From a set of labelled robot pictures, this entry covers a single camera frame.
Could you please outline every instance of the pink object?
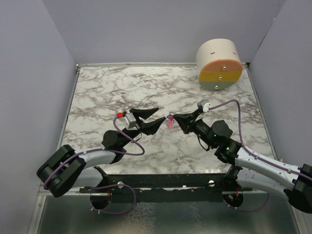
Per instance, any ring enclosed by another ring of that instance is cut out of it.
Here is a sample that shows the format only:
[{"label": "pink object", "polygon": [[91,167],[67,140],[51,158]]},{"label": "pink object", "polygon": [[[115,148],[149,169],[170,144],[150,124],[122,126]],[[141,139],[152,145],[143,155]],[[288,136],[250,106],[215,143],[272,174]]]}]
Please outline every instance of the pink object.
[{"label": "pink object", "polygon": [[172,115],[169,116],[169,120],[167,122],[167,128],[172,129],[174,126],[174,117]]}]

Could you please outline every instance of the yellow stripe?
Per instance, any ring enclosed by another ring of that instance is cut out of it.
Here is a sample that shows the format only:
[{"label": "yellow stripe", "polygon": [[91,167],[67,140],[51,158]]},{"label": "yellow stripe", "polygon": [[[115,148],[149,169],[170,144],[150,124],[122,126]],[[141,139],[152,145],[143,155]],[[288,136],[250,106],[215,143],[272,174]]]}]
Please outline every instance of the yellow stripe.
[{"label": "yellow stripe", "polygon": [[237,72],[206,72],[201,71],[199,74],[199,81],[206,82],[236,82],[242,75],[242,71]]}]

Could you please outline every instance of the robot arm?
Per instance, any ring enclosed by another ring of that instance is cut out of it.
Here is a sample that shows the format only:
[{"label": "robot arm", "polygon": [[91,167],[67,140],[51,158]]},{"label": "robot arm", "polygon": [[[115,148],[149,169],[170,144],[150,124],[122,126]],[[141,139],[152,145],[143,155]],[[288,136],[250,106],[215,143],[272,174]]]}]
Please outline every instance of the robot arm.
[{"label": "robot arm", "polygon": [[[37,171],[37,176],[44,183],[44,188],[48,189],[54,197],[59,197],[72,187],[97,185],[98,180],[105,176],[105,172],[96,168],[96,165],[117,163],[124,155],[143,155],[144,148],[134,138],[142,133],[146,135],[155,134],[166,118],[162,117],[148,123],[143,122],[140,118],[147,119],[158,110],[159,108],[150,110],[131,109],[129,113],[117,114],[114,119],[114,126],[117,131],[105,132],[102,148],[76,152],[69,145],[61,146]],[[126,128],[120,130],[117,127],[117,118],[123,119]],[[123,147],[131,141],[142,149],[142,153],[126,152]]]},{"label": "robot arm", "polygon": [[[232,130],[223,120],[209,127],[199,115],[220,106],[236,102],[240,143],[231,139]],[[185,134],[195,133],[209,149],[216,149],[214,155],[224,163],[238,166],[235,178],[241,187],[257,188],[265,192],[277,193],[289,199],[295,208],[312,213],[312,167],[294,165],[260,155],[246,147],[242,140],[240,126],[240,106],[237,100],[230,100],[210,108],[208,100],[198,103],[198,109],[189,114],[176,114],[174,119]]]}]

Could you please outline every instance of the black mounting bracket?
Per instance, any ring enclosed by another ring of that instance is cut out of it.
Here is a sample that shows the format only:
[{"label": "black mounting bracket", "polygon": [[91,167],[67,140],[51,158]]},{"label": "black mounting bracket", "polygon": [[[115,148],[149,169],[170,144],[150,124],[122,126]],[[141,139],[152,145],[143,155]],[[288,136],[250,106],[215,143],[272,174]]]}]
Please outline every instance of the black mounting bracket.
[{"label": "black mounting bracket", "polygon": [[[61,146],[37,171],[37,176],[44,183],[50,174],[60,165],[60,163],[67,160],[70,156],[75,154],[75,150],[69,145]],[[59,170],[47,184],[47,189],[54,197],[64,195],[72,188],[86,162],[83,158],[76,157],[68,162],[66,167]]]},{"label": "black mounting bracket", "polygon": [[[108,175],[97,187],[123,182],[135,188],[137,202],[222,202],[222,192],[251,191],[241,188],[237,182],[240,167],[232,166],[226,174],[164,174],[164,175]],[[81,188],[80,193],[109,193],[112,203],[131,203],[132,192],[127,188]]]}]

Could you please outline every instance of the screw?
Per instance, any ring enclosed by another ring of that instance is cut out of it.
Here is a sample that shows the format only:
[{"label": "screw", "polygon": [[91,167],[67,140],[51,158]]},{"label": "screw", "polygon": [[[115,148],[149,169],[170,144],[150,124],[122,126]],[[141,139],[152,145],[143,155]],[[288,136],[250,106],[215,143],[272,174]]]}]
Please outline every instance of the screw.
[{"label": "screw", "polygon": [[123,182],[122,181],[119,181],[117,184],[120,184],[120,186],[118,186],[120,189],[123,188],[123,185],[122,185]]},{"label": "screw", "polygon": [[213,180],[209,180],[208,185],[209,187],[213,187],[215,185],[215,182]]}]

